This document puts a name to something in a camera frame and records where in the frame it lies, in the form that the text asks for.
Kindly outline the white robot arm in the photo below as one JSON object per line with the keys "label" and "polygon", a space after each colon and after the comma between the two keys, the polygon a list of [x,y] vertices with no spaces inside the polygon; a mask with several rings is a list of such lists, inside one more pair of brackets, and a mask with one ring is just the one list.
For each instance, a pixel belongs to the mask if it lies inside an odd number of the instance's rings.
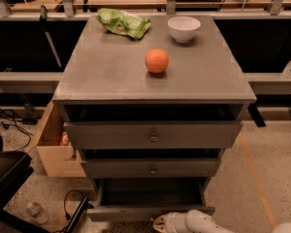
{"label": "white robot arm", "polygon": [[[159,233],[235,233],[219,226],[211,216],[199,210],[164,214],[152,226]],[[279,224],[271,233],[291,233],[291,222]]]}

